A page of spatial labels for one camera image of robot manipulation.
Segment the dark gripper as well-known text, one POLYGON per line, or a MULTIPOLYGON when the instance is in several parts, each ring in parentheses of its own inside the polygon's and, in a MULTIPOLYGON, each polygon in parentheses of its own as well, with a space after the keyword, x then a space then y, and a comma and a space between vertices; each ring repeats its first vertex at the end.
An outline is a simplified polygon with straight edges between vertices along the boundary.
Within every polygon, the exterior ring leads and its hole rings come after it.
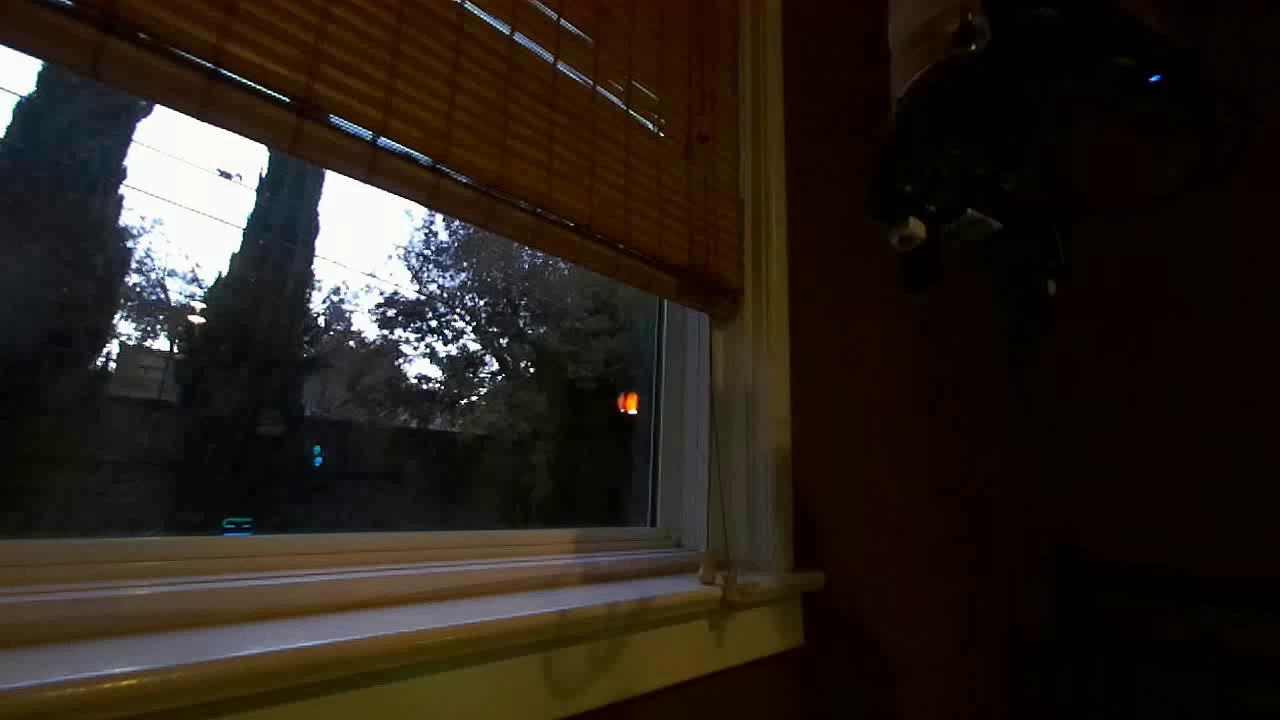
POLYGON ((1122 0, 895 0, 876 212, 909 293, 966 246, 1053 278, 1061 228, 1216 181, 1237 94, 1122 0))

